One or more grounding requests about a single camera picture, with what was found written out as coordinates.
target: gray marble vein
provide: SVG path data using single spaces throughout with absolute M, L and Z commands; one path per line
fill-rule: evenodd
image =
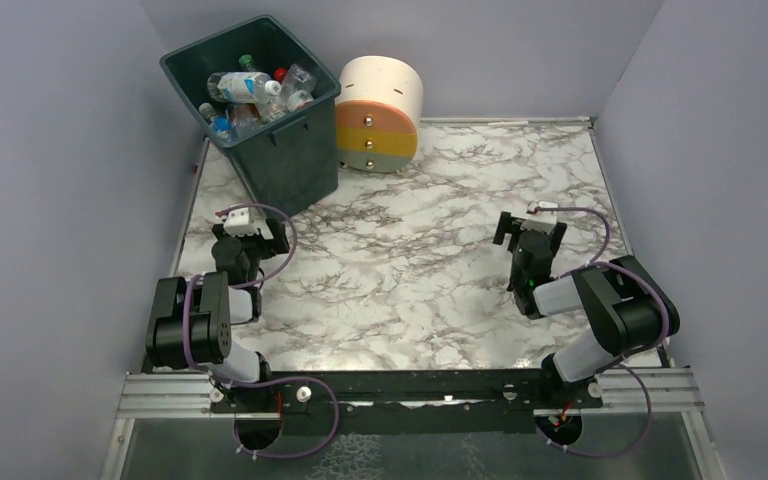
M 505 291 L 511 255 L 491 239 L 501 211 L 548 200 L 607 213 L 604 258 L 626 253 L 587 129 L 423 125 L 420 150 L 401 177 L 340 170 L 337 191 L 294 218 L 296 258 L 264 286 L 261 320 L 234 328 L 240 345 L 280 370 L 527 367 L 586 327 L 581 314 L 521 316 Z M 248 200 L 211 148 L 179 274 L 213 269 L 213 212 Z M 556 274 L 604 234 L 587 214 L 561 219 Z

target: red bottle cap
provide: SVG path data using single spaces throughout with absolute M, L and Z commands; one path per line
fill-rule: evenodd
M 272 76 L 275 80 L 278 80 L 279 82 L 284 81 L 284 77 L 287 76 L 287 69 L 286 68 L 279 68 L 278 70 L 275 70 L 275 75 Z

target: wall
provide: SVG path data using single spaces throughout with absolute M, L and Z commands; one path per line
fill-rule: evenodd
M 425 116 L 514 117 L 601 113 L 662 1 L 141 0 L 170 49 L 268 13 L 337 75 L 361 55 L 408 62 Z
M 596 127 L 727 474 L 768 479 L 768 2 L 667 0 Z
M 136 0 L 0 0 L 0 479 L 98 478 L 200 138 Z

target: trash bin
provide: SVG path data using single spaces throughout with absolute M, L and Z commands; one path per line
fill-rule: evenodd
M 280 120 L 223 145 L 198 113 L 212 103 L 207 77 L 239 71 L 237 60 L 250 54 L 272 75 L 277 68 L 299 64 L 317 78 L 314 101 Z M 295 215 L 337 189 L 337 136 L 334 99 L 340 83 L 310 50 L 268 15 L 221 31 L 160 59 L 172 86 L 205 133 L 228 157 L 255 201 Z

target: round wooden cabinet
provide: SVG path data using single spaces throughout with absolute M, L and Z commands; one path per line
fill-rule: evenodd
M 343 68 L 340 84 L 336 104 L 341 165 L 401 173 L 419 143 L 419 75 L 395 58 L 358 57 Z

